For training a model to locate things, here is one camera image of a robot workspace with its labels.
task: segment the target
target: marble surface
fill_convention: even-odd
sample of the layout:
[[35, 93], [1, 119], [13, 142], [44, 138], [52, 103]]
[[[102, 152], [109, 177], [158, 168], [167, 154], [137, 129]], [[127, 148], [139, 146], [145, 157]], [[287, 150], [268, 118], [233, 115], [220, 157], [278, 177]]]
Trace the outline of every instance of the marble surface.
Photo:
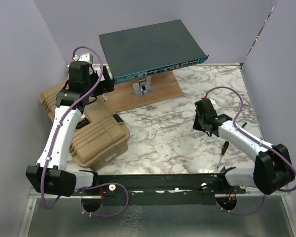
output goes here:
[[[130, 129], [128, 151], [98, 171], [99, 174], [175, 174], [216, 172], [224, 140], [192, 131], [194, 102], [215, 86], [229, 86], [239, 91], [244, 110], [238, 124], [247, 122], [246, 130], [261, 137], [239, 66], [192, 66], [175, 70], [184, 96], [120, 113]], [[209, 94], [218, 114], [234, 117], [239, 99], [224, 89]], [[81, 169], [73, 160], [68, 170]], [[230, 166], [253, 167], [253, 162], [232, 144], [222, 159], [220, 169]]]

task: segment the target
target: screwdriver handle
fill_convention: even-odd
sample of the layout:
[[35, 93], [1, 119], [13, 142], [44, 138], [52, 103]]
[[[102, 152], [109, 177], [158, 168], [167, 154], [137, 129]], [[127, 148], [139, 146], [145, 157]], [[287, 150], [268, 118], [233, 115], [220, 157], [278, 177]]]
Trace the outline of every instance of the screwdriver handle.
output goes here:
[[228, 141], [225, 141], [225, 143], [224, 143], [223, 146], [222, 146], [222, 153], [221, 153], [221, 156], [224, 156], [224, 155], [225, 155], [228, 146], [229, 146], [229, 142], [228, 142]]

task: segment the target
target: bolt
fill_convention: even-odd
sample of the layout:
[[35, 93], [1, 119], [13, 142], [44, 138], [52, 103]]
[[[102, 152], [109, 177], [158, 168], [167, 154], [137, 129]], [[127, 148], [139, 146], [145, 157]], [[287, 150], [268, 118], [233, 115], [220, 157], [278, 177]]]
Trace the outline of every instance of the bolt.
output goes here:
[[116, 186], [114, 184], [109, 185], [109, 190], [114, 191], [116, 189]]
[[207, 183], [202, 183], [201, 184], [201, 189], [206, 189], [206, 188], [208, 188]]

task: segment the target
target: gray wall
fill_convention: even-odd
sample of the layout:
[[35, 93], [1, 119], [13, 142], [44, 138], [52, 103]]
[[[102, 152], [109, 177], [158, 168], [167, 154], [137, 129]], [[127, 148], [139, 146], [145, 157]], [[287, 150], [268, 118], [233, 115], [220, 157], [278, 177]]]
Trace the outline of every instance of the gray wall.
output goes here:
[[296, 0], [277, 3], [243, 72], [265, 138], [286, 145], [296, 167]]
[[181, 19], [210, 58], [242, 63], [274, 0], [34, 0], [63, 57], [99, 34]]
[[35, 164], [51, 126], [42, 90], [65, 76], [65, 61], [31, 0], [0, 0], [0, 237], [18, 235]]

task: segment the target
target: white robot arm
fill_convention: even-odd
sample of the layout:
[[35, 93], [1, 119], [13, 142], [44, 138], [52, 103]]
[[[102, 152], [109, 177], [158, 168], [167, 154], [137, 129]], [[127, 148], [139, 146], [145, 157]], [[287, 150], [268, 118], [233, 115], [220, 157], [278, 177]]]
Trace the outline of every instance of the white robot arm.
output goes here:
[[[256, 187], [264, 194], [269, 195], [295, 179], [292, 166], [288, 165], [291, 164], [291, 159], [285, 146], [282, 144], [274, 146], [247, 131], [240, 132], [234, 126], [232, 118], [224, 114], [217, 115], [210, 99], [203, 98], [195, 102], [195, 106], [196, 116], [193, 129], [206, 132], [209, 136], [214, 134], [227, 140], [243, 151], [255, 164], [252, 168], [234, 167], [229, 170], [225, 174], [225, 178], [230, 186]], [[279, 153], [286, 162], [266, 147]]]
[[[64, 86], [57, 94], [55, 119], [46, 146], [36, 166], [29, 165], [26, 170], [26, 176], [37, 192], [41, 191], [41, 180], [44, 182], [44, 193], [66, 197], [71, 196], [75, 190], [87, 188], [93, 184], [93, 172], [81, 170], [72, 173], [66, 171], [68, 150], [74, 130], [81, 120], [84, 107], [89, 103], [89, 96], [84, 95], [93, 88], [95, 89], [90, 95], [95, 98], [114, 90], [113, 80], [110, 79], [106, 67], [103, 67], [102, 72], [105, 80], [98, 81], [99, 76], [93, 70], [92, 62], [92, 55], [86, 53], [76, 57], [69, 65], [69, 79], [66, 83], [69, 88], [66, 89]], [[76, 101], [81, 97], [83, 99], [77, 103]]]

